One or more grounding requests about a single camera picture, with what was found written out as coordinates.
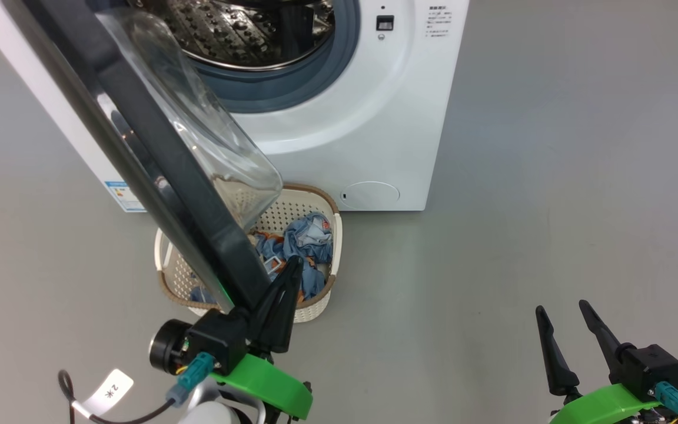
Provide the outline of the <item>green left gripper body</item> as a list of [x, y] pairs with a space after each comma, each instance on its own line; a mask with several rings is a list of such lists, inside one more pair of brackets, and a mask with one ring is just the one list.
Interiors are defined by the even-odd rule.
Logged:
[[275, 367], [266, 359], [246, 354], [229, 374], [215, 369], [210, 376], [219, 386], [234, 389], [259, 408], [258, 420], [306, 420], [313, 406], [308, 384]]

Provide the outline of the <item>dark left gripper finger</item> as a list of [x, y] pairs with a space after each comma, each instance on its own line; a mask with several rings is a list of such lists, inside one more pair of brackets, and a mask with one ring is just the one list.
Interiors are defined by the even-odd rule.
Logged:
[[285, 351], [285, 272], [272, 282], [250, 316], [248, 338], [261, 352]]
[[303, 268], [301, 257], [291, 257], [274, 280], [275, 295], [267, 316], [267, 349], [272, 353], [285, 353], [290, 349]]

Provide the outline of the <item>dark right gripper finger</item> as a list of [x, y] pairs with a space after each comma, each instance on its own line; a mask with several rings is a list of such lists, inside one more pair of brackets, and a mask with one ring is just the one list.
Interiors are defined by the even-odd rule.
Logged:
[[543, 306], [536, 307], [536, 324], [549, 392], [559, 397], [581, 397], [577, 389], [579, 378], [568, 367], [555, 340], [553, 324]]
[[589, 301], [579, 300], [579, 309], [581, 310], [584, 322], [586, 322], [587, 329], [595, 335], [601, 348], [606, 366], [610, 371], [610, 383], [621, 383], [623, 370], [622, 352], [627, 349], [634, 349], [634, 344], [620, 343], [618, 338], [608, 328], [608, 325], [598, 316]]

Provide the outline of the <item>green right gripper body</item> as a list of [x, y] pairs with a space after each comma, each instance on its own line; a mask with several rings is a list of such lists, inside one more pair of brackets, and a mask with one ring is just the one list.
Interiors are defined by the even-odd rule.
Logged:
[[641, 410], [677, 405], [677, 389], [669, 383], [658, 383], [650, 393], [653, 400], [640, 400], [621, 384], [606, 386], [566, 403], [550, 422], [615, 423]]

